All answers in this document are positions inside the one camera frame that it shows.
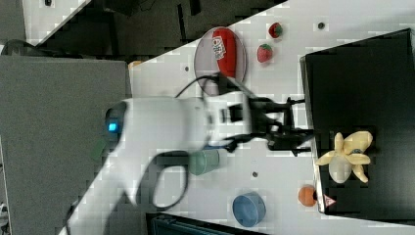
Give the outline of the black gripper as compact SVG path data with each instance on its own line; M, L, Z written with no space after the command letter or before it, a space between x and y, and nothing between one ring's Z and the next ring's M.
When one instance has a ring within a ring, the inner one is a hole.
M281 104L264 97L250 99L253 137L266 139L270 151L291 151L295 157L310 152L311 148L303 147L302 144L314 137L312 129L294 129L283 133L284 128L295 127L293 106L304 102L304 99L293 100L291 97ZM282 122L267 116L278 113L283 114Z

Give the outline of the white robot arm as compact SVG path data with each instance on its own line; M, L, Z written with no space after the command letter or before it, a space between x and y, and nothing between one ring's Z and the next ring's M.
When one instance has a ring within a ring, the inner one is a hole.
M255 138L272 151L304 151L311 129L291 118L294 100L275 103L243 91L211 97L125 99L105 118L107 157L59 235L104 235L122 196L153 210L162 172L190 168L190 157L206 147L234 152Z

